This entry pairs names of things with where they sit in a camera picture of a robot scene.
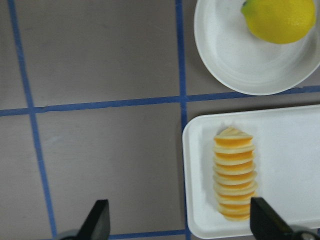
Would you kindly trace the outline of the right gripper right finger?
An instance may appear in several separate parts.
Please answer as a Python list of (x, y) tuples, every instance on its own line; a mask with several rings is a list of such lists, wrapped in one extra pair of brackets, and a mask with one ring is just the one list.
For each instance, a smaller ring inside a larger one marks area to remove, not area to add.
[(318, 240), (309, 229), (289, 226), (262, 197), (250, 199), (249, 226), (256, 240)]

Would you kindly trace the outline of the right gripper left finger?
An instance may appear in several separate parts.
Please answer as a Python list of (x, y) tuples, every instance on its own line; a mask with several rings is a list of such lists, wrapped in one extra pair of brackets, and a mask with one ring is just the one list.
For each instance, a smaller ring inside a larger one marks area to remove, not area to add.
[(107, 199), (97, 200), (76, 233), (65, 232), (59, 240), (108, 240), (111, 232), (110, 207)]

